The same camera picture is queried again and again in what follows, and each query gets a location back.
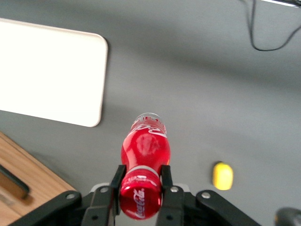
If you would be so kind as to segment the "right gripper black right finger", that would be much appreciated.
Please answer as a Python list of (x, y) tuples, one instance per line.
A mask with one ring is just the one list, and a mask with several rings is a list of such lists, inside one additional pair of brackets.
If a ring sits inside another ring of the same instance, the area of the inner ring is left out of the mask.
[(172, 181), (171, 167), (161, 167), (162, 206), (157, 217), (158, 226), (183, 226), (184, 224), (184, 191)]

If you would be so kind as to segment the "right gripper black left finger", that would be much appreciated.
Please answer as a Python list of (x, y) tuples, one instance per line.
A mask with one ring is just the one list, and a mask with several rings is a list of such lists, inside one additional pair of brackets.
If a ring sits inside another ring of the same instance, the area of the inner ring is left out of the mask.
[(119, 165), (112, 181), (93, 192), (92, 200), (82, 219), (82, 226), (114, 226), (120, 214), (119, 191), (126, 166)]

